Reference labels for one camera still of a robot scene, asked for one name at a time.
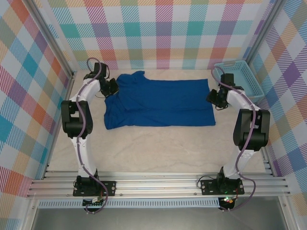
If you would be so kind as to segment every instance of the plaid wall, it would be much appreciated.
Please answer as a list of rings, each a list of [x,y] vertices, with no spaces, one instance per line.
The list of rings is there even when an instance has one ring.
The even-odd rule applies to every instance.
[[[0,1],[0,229],[21,207],[50,150],[68,77],[21,0]]]
[[[207,69],[242,59],[274,2],[35,1],[75,69],[89,57],[111,69]]]
[[[288,0],[253,68],[271,111],[269,151],[307,229],[307,0]]]

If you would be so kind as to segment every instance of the purple cable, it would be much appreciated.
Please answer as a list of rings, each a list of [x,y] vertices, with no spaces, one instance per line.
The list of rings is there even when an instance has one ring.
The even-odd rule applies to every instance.
[[[248,146],[248,143],[249,143],[249,141],[250,141],[251,135],[252,135],[252,133],[253,133],[253,129],[254,129],[254,127],[255,127],[255,123],[256,123],[256,109],[255,109],[255,107],[254,107],[253,102],[251,102],[250,99],[249,99],[244,93],[240,92],[239,90],[237,90],[237,89],[235,89],[235,88],[233,88],[233,87],[231,87],[231,86],[229,86],[229,85],[226,85],[226,84],[224,84],[224,83],[221,83],[221,81],[218,80],[218,79],[214,76],[214,74],[213,74],[213,71],[214,71],[215,68],[220,69],[220,70],[222,71],[222,73],[225,74],[224,70],[223,70],[221,67],[215,66],[215,67],[211,70],[211,75],[212,75],[212,77],[213,77],[220,85],[223,85],[223,86],[225,86],[225,87],[227,87],[227,88],[229,88],[229,89],[231,89],[231,90],[237,92],[238,94],[240,94],[240,95],[244,98],[244,100],[250,105],[251,109],[253,110],[253,119],[252,119],[252,122],[251,122],[251,126],[250,126],[250,130],[249,130],[249,133],[248,133],[248,137],[247,137],[247,139],[246,139],[246,141],[245,141],[245,144],[244,144],[242,150],[240,151],[240,153],[239,153],[239,155],[238,155],[238,157],[237,157],[237,159],[236,159],[236,172],[238,173],[238,175],[239,175],[241,178],[243,178],[243,179],[245,179],[245,180],[248,180],[248,181],[252,181],[252,183],[254,184],[254,188],[253,188],[253,191],[251,192],[250,196],[248,197],[248,199],[247,199],[244,203],[240,204],[239,206],[237,206],[237,207],[235,207],[235,208],[233,208],[233,209],[231,210],[231,211],[234,211],[234,210],[237,210],[238,208],[243,207],[245,204],[247,204],[247,202],[249,202],[249,201],[251,200],[251,198],[253,197],[253,195],[254,195],[254,193],[255,193],[255,190],[256,190],[256,182],[255,182],[253,179],[244,177],[244,176],[240,173],[239,168],[238,168],[238,163],[239,163],[240,157],[242,156],[243,152],[246,150],[246,148],[247,148],[247,146]]]
[[[90,71],[91,71],[91,68],[89,67],[88,62],[89,62],[89,60],[91,60],[91,59],[94,59],[94,60],[96,60],[96,61],[99,63],[99,71],[98,71],[98,73],[96,74],[95,77],[93,77],[88,83],[86,83],[85,85],[83,85],[83,86],[81,87],[81,89],[80,89],[79,92],[78,92],[77,98],[76,98],[76,104],[77,104],[79,113],[81,114],[82,120],[83,120],[82,130],[81,130],[80,134],[77,136],[77,152],[78,152],[79,162],[80,162],[80,165],[82,166],[83,170],[84,170],[90,177],[92,177],[97,183],[99,183],[99,184],[103,187],[103,189],[106,191],[106,199],[105,199],[104,203],[102,204],[101,208],[99,208],[97,211],[95,211],[95,212],[90,212],[90,211],[87,209],[87,207],[88,207],[89,205],[85,206],[85,210],[86,210],[87,213],[96,214],[96,213],[100,212],[100,211],[104,208],[104,206],[106,206],[106,202],[107,202],[107,198],[108,198],[108,195],[109,195],[109,194],[108,194],[108,191],[107,191],[106,186],[105,186],[102,182],[100,182],[98,179],[96,179],[96,178],[86,169],[86,167],[84,166],[83,161],[82,161],[82,158],[81,158],[80,143],[79,143],[79,138],[80,138],[80,137],[82,136],[82,134],[84,133],[84,131],[85,131],[85,126],[86,126],[85,115],[84,115],[84,113],[83,113],[83,111],[82,111],[82,108],[81,108],[80,105],[79,105],[79,98],[80,98],[80,96],[81,96],[81,94],[82,94],[82,91],[83,91],[91,82],[93,82],[93,81],[99,76],[99,74],[101,73],[101,69],[102,69],[100,61],[99,61],[98,59],[94,58],[94,57],[90,57],[90,58],[88,58],[87,61],[86,61],[86,65],[87,65],[87,67],[88,67],[88,69],[89,69]]]

